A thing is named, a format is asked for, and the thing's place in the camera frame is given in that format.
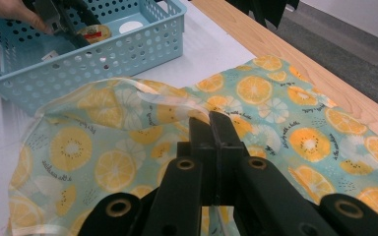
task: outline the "blue plastic basket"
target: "blue plastic basket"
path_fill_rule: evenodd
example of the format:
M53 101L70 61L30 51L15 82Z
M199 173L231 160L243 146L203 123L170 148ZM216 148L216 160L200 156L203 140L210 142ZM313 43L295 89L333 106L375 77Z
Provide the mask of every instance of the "blue plastic basket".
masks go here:
M0 95L29 115L43 104L92 81L134 76L183 53L186 8L178 0L87 0L112 37L75 49L61 36L43 34L18 21L0 19ZM69 12L76 30L85 27ZM143 26L125 33L129 22ZM59 56L42 61L55 50Z

